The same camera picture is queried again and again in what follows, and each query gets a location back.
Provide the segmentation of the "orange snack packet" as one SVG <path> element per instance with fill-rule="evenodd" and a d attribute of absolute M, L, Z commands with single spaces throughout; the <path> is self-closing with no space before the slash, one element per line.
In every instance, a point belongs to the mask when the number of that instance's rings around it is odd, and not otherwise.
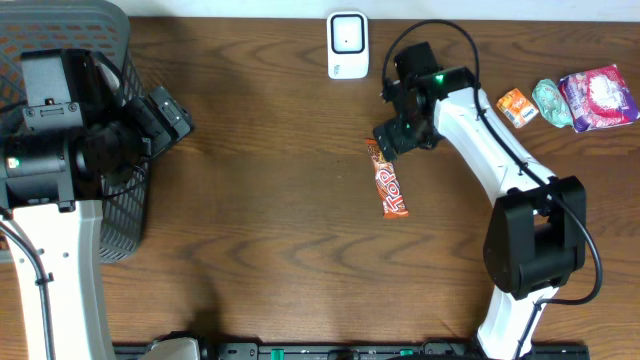
<path fill-rule="evenodd" d="M 394 166 L 384 158 L 377 142 L 366 139 L 367 150 L 375 172 L 375 183 L 382 201 L 384 218 L 405 218 L 409 216 Z"/>

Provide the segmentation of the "small orange juice carton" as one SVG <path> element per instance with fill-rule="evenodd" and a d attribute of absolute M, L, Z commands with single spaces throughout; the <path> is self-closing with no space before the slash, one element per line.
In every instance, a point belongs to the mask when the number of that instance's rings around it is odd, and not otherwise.
<path fill-rule="evenodd" d="M 524 127 L 539 114 L 537 107 L 517 88 L 502 96 L 496 106 L 516 128 Z"/>

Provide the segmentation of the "green snack packet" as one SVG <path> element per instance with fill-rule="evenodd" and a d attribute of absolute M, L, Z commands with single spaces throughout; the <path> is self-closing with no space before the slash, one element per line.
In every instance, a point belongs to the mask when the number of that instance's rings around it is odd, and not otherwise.
<path fill-rule="evenodd" d="M 551 125 L 558 128 L 573 126 L 573 117 L 569 106 L 554 81 L 551 79 L 540 80 L 535 86 L 532 96 L 539 112 Z"/>

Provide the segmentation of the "purple pink snack packet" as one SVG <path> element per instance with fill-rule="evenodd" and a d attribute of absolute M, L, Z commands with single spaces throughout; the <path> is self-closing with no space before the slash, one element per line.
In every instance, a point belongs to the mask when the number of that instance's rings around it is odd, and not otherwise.
<path fill-rule="evenodd" d="M 639 106 L 616 64 L 567 75 L 560 79 L 558 89 L 577 133 L 624 126 L 639 119 Z"/>

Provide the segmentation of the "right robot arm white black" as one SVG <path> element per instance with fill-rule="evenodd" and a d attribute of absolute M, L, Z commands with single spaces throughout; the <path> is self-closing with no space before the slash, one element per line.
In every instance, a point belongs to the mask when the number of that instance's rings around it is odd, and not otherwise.
<path fill-rule="evenodd" d="M 394 66 L 383 96 L 396 115 L 374 129 L 375 142 L 392 162 L 445 139 L 472 170 L 493 207 L 483 259 L 494 290 L 476 339 L 491 359 L 525 356 L 547 301 L 584 266 L 585 189 L 519 144 L 468 68 L 441 67 L 428 43 L 405 48 Z"/>

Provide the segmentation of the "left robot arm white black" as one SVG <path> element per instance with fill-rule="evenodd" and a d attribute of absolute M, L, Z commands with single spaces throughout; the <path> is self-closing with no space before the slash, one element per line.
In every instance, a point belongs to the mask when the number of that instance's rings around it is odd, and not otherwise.
<path fill-rule="evenodd" d="M 120 69 L 84 49 L 21 57 L 26 131 L 1 141 L 1 229 L 32 359 L 112 359 L 99 247 L 104 204 L 194 128 L 163 87 L 127 96 Z"/>

